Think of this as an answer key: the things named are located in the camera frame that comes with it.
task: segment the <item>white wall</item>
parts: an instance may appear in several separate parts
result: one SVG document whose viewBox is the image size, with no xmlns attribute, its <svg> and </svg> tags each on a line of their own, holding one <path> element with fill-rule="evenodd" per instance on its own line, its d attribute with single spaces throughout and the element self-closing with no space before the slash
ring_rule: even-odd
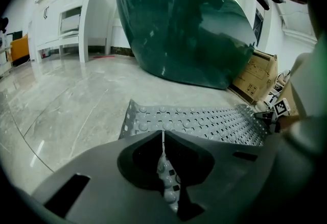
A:
<svg viewBox="0 0 327 224">
<path fill-rule="evenodd" d="M 282 19 L 279 16 L 277 6 L 269 0 L 270 10 L 265 11 L 264 24 L 258 50 L 268 54 L 279 54 L 283 48 L 284 32 L 282 31 Z"/>
<path fill-rule="evenodd" d="M 118 11 L 116 11 L 115 20 L 113 22 L 111 46 L 131 48 L 119 19 Z"/>
<path fill-rule="evenodd" d="M 278 55 L 278 72 L 292 69 L 296 58 L 302 53 L 311 53 L 314 46 L 285 35 L 283 48 Z"/>
</svg>

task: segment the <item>gray tile floor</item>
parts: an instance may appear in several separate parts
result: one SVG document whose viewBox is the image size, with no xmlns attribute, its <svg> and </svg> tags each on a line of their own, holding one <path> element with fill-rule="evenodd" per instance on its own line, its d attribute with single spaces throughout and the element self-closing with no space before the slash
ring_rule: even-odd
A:
<svg viewBox="0 0 327 224">
<path fill-rule="evenodd" d="M 228 91 L 155 77 L 132 57 L 29 62 L 0 80 L 0 158 L 8 177 L 31 193 L 75 156 L 117 140 L 131 98 L 140 105 L 243 103 Z"/>
</svg>

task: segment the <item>black opening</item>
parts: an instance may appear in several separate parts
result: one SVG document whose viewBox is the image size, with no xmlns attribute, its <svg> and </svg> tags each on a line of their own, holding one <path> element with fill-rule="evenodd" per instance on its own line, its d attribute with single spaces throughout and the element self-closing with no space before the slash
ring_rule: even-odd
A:
<svg viewBox="0 0 327 224">
<path fill-rule="evenodd" d="M 164 184 L 157 174 L 161 155 L 162 131 L 156 131 L 123 149 L 117 159 L 118 169 L 136 187 L 163 194 Z"/>
<path fill-rule="evenodd" d="M 45 207 L 59 217 L 65 218 L 89 180 L 87 176 L 75 174 L 53 195 Z"/>
<path fill-rule="evenodd" d="M 175 186 L 173 187 L 173 189 L 174 189 L 174 191 L 178 191 L 178 190 L 179 190 L 179 186 L 178 186 L 178 185 L 175 185 Z"/>
<path fill-rule="evenodd" d="M 247 161 L 255 161 L 257 159 L 257 155 L 243 153 L 243 152 L 234 152 L 233 156 L 238 157 L 240 159 L 247 160 Z"/>
</svg>

